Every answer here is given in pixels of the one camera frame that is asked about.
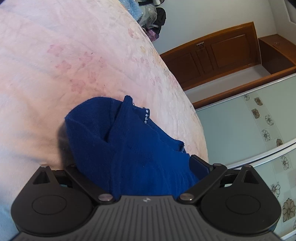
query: bed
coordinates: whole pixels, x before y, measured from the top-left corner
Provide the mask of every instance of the bed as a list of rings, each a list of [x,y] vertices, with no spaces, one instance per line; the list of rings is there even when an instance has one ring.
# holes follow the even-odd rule
[[[71,162],[64,117],[89,98],[132,96],[207,161],[192,104],[118,0],[5,0],[0,33],[1,241],[17,233],[10,206],[36,169]]]

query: brown door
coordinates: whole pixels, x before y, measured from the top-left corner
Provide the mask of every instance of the brown door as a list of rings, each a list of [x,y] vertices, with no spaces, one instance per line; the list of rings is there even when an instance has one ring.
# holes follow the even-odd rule
[[[184,90],[260,63],[254,23],[204,36],[161,57]]]

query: gray ribbed plate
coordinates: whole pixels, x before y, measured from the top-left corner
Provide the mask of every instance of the gray ribbed plate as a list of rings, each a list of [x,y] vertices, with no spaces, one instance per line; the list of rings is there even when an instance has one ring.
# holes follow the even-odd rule
[[[59,237],[20,233],[13,241],[280,241],[272,232],[258,237],[236,237],[207,224],[192,205],[172,196],[122,196],[99,206],[83,227]]]

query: frosted glass panel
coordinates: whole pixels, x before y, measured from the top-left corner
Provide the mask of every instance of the frosted glass panel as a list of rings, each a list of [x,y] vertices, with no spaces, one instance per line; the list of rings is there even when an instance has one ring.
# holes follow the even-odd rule
[[[197,111],[209,163],[230,165],[296,138],[296,77]]]
[[[255,167],[275,197],[282,214],[275,233],[280,237],[296,229],[296,149]]]

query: blue sweater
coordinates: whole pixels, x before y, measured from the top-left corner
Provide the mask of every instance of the blue sweater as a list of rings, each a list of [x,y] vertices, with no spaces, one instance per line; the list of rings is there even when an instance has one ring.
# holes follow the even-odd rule
[[[96,97],[75,107],[65,122],[79,171],[117,199],[176,198],[197,183],[184,143],[169,137],[149,116],[150,110],[134,106],[130,96],[123,102]]]

